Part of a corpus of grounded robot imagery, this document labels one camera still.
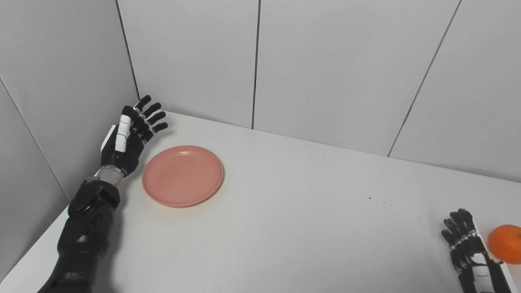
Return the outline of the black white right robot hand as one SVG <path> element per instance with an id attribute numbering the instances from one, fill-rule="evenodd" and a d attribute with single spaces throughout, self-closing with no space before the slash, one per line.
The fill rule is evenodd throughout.
<path id="1" fill-rule="evenodd" d="M 443 239 L 449 247 L 454 270 L 464 293 L 517 293 L 512 275 L 503 261 L 495 261 L 465 208 L 444 219 Z"/>

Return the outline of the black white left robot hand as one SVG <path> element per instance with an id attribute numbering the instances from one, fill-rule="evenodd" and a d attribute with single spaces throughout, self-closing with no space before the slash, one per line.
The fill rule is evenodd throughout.
<path id="1" fill-rule="evenodd" d="M 126 105 L 117 124 L 110 128 L 101 147 L 100 166 L 114 166 L 124 176 L 133 173 L 145 145 L 160 131 L 168 128 L 162 104 L 151 104 L 145 95 L 134 106 Z"/>

